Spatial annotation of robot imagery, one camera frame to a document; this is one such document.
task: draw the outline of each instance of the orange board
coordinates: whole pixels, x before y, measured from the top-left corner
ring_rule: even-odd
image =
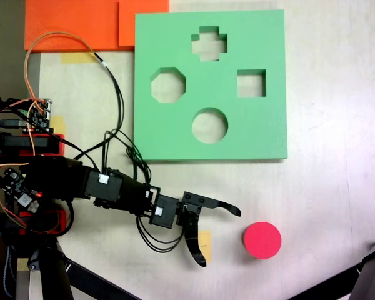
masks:
[[[168,0],[26,0],[24,48],[28,50],[44,33],[66,31],[97,51],[133,50],[134,15],[168,11]],[[34,48],[34,52],[86,50],[80,42],[59,36]]]
[[[120,50],[133,50],[135,47],[135,14],[168,12],[168,0],[119,0]]]

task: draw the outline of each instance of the octagonal hole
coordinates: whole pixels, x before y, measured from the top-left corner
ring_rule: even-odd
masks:
[[[224,138],[228,120],[219,109],[208,107],[200,110],[193,120],[194,137],[206,144],[214,144]]]
[[[160,103],[175,103],[186,92],[186,77],[176,67],[160,67],[151,78],[151,94]]]

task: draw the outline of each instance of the white table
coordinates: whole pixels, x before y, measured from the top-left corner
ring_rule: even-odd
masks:
[[[199,267],[184,241],[169,254],[151,251],[133,216],[87,200],[74,202],[74,226],[59,240],[68,257],[145,300],[283,300],[367,253],[375,242],[375,0],[171,0],[171,12],[264,8],[285,10],[289,158],[150,165],[152,183],[166,195],[191,191],[241,209],[240,218],[202,210],[212,263]],[[134,55],[101,55],[123,91],[124,130],[132,136]],[[83,149],[115,126],[114,88],[99,64],[61,64],[59,54],[42,54],[39,95],[54,101],[66,138]],[[76,154],[67,147],[67,157]],[[100,162],[100,151],[91,155]],[[131,174],[117,141],[109,165]],[[267,261],[251,259],[241,242],[258,221],[282,234],[281,251]],[[178,226],[150,230],[164,239],[180,233]],[[31,299],[38,299],[36,286]]]

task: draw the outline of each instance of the red disc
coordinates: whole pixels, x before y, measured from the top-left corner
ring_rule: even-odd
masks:
[[[243,234],[246,250],[255,258],[268,259],[275,256],[282,245],[278,229],[267,222],[251,224]]]

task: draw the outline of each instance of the circular hole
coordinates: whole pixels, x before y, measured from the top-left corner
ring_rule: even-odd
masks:
[[[214,144],[223,139],[228,131],[228,120],[222,111],[205,108],[196,114],[192,125],[193,134],[199,141]]]

